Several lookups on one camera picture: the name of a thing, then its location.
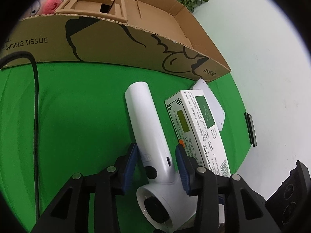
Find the white plastic device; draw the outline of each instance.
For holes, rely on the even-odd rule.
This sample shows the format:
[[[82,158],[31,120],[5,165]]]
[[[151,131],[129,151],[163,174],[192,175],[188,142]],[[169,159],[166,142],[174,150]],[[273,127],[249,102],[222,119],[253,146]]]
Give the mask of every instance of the white plastic device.
[[[203,79],[199,79],[191,89],[202,89],[205,95],[206,101],[211,109],[212,115],[215,119],[215,123],[219,129],[222,130],[225,121],[225,112],[218,102],[217,98],[206,84]]]
[[[148,84],[131,84],[125,92],[125,100],[149,180],[149,184],[137,189],[139,207],[155,228],[171,233],[195,214],[197,196],[189,197],[183,190]],[[160,202],[163,207],[152,202],[149,206],[151,200]]]

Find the white hair dryer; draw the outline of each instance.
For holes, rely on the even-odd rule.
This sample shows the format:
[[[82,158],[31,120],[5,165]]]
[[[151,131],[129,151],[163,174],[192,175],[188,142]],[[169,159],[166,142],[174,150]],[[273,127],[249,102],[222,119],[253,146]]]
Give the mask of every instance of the white hair dryer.
[[[155,228],[171,233],[195,214],[197,196],[189,197],[183,190],[148,84],[131,84],[125,100],[149,180],[137,189],[139,207]]]

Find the green label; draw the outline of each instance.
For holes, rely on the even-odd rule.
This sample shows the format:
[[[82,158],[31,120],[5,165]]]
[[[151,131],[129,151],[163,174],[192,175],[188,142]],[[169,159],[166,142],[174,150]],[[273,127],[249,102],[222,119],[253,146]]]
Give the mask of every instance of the green label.
[[[183,129],[183,132],[186,133],[186,132],[190,131],[189,126],[188,126],[187,121],[186,121],[186,118],[185,118],[185,115],[183,114],[183,111],[178,110],[177,115],[178,115],[181,127]]]
[[[210,108],[208,107],[204,95],[195,96],[195,99],[197,100],[197,104],[199,105],[199,108],[202,112],[207,128],[208,129],[211,128],[215,124],[215,121],[213,119],[212,113],[210,111]]]

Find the white product box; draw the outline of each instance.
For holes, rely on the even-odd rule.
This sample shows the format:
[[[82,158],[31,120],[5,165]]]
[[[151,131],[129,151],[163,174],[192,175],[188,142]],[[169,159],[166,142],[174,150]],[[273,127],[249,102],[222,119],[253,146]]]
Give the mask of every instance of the white product box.
[[[224,145],[203,91],[179,91],[165,105],[187,155],[216,175],[229,177]]]

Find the black electronic device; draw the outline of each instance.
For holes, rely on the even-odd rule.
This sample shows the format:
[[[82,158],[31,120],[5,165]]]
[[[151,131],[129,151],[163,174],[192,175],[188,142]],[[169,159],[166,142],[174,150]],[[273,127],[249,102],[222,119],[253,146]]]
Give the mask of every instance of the black electronic device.
[[[308,168],[298,160],[296,168],[290,171],[290,176],[265,203],[280,229],[292,219],[296,209],[306,199],[310,188]]]

